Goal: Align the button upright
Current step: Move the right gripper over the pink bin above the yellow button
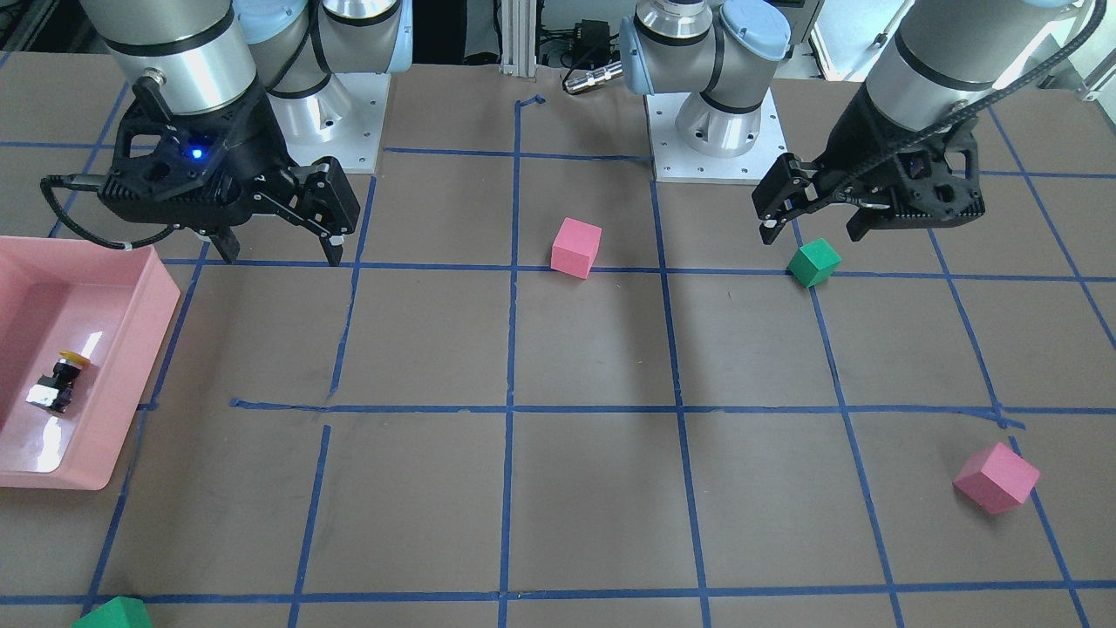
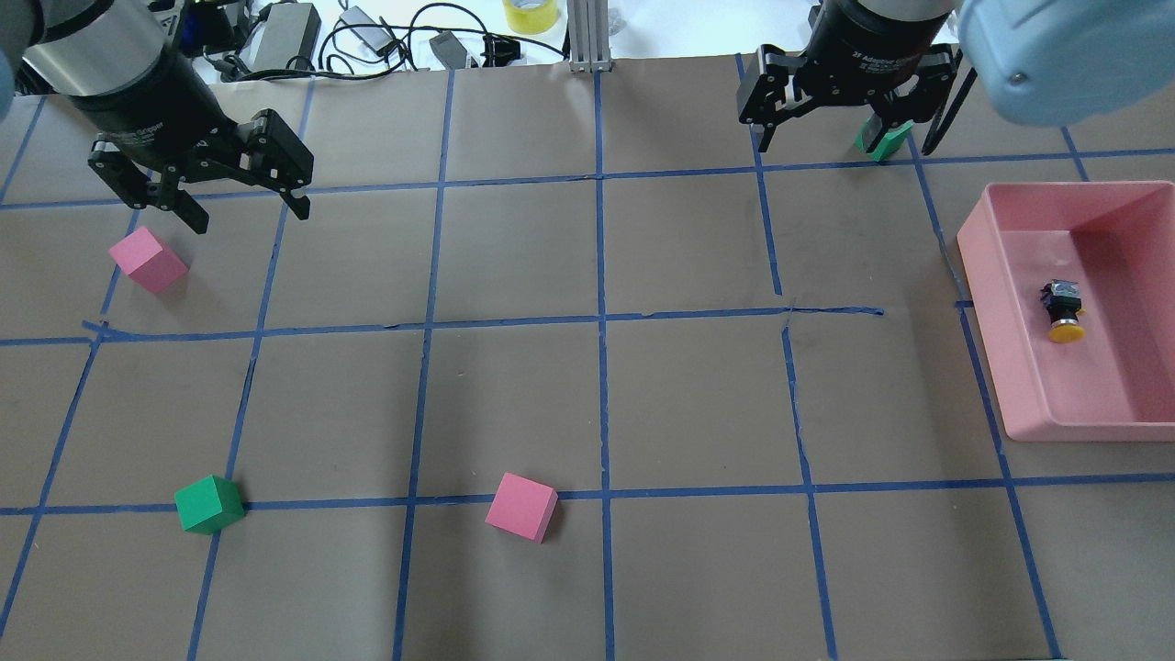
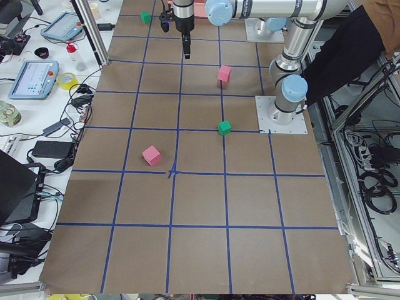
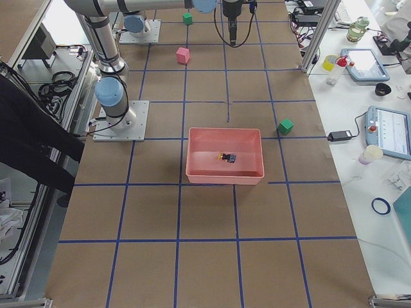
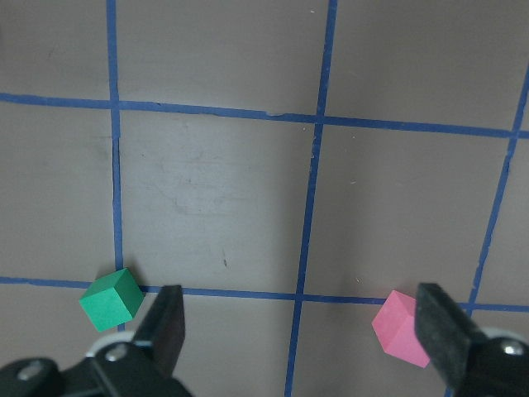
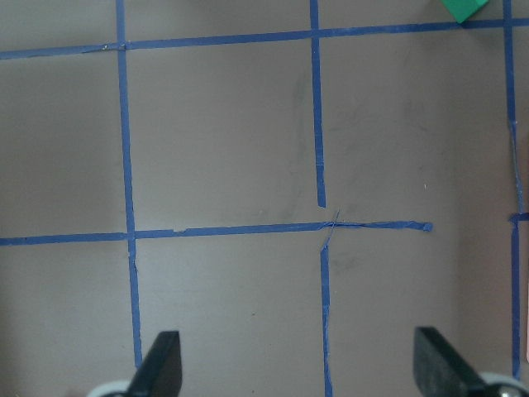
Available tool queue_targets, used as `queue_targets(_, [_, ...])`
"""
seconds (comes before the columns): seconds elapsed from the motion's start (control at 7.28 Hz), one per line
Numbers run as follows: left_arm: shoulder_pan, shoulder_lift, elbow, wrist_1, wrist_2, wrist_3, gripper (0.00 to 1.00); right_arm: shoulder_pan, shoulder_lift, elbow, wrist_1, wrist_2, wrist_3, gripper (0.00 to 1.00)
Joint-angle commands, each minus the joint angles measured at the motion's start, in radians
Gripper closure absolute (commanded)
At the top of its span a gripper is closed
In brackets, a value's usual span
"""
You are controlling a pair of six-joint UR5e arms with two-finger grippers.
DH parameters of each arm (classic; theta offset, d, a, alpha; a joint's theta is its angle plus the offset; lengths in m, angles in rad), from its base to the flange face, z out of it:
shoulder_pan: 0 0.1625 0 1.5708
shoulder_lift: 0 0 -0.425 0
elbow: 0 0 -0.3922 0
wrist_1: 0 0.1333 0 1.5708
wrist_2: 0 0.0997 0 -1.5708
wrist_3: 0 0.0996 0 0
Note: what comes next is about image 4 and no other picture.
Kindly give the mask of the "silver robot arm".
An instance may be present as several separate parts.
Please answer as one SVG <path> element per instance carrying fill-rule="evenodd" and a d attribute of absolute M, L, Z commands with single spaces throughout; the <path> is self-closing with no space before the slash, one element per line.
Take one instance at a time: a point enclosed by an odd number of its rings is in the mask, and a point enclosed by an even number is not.
<path fill-rule="evenodd" d="M 131 36 L 137 38 L 143 38 L 149 34 L 151 27 L 147 21 L 145 11 L 138 11 L 134 13 L 123 14 L 124 28 L 130 32 Z"/>
<path fill-rule="evenodd" d="M 122 13 L 138 17 L 145 10 L 196 9 L 200 13 L 216 10 L 216 1 L 66 1 L 78 16 L 86 37 L 98 58 L 98 67 L 104 75 L 116 75 L 128 69 L 120 56 L 110 28 L 109 14 Z"/>

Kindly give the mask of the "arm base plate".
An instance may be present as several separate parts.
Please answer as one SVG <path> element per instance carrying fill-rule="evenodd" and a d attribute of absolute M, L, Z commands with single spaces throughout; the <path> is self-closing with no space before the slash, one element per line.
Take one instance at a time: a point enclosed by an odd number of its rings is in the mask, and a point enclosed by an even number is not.
<path fill-rule="evenodd" d="M 93 141 L 95 142 L 143 142 L 145 139 L 146 125 L 148 119 L 150 102 L 146 100 L 129 101 L 129 109 L 124 118 L 117 120 L 107 117 L 104 109 L 100 108 L 100 117 L 104 120 L 98 121 Z"/>
<path fill-rule="evenodd" d="M 157 44 L 161 29 L 161 20 L 127 16 L 124 19 L 124 31 L 120 35 L 120 44 Z"/>

